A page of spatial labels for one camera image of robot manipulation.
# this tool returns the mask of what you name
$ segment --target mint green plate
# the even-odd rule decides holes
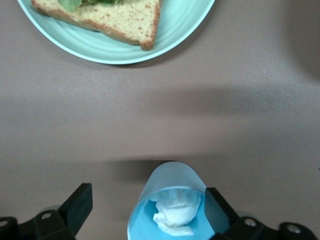
[[[155,58],[176,47],[203,21],[215,0],[165,0],[155,46],[142,51],[113,40],[100,32],[86,30],[35,12],[31,0],[18,0],[31,22],[49,40],[80,58],[103,64],[133,64]]]

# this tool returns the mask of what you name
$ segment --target light blue plastic cup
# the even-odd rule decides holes
[[[194,231],[191,236],[171,236],[158,228],[153,216],[158,212],[156,203],[148,201],[152,194],[170,189],[190,189],[201,194],[196,217],[188,224]],[[157,167],[148,179],[131,213],[128,240],[209,240],[215,234],[205,215],[206,185],[188,165],[171,161]]]

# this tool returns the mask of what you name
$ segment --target tissue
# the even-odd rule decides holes
[[[155,193],[149,199],[156,202],[158,213],[153,216],[159,229],[171,236],[192,236],[194,231],[186,226],[197,215],[200,193],[191,189],[169,189]]]

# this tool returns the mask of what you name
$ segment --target bread slice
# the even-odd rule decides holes
[[[77,10],[69,12],[58,0],[31,0],[40,14],[140,45],[144,51],[155,45],[162,3],[163,0],[121,0],[115,5],[83,2]]]

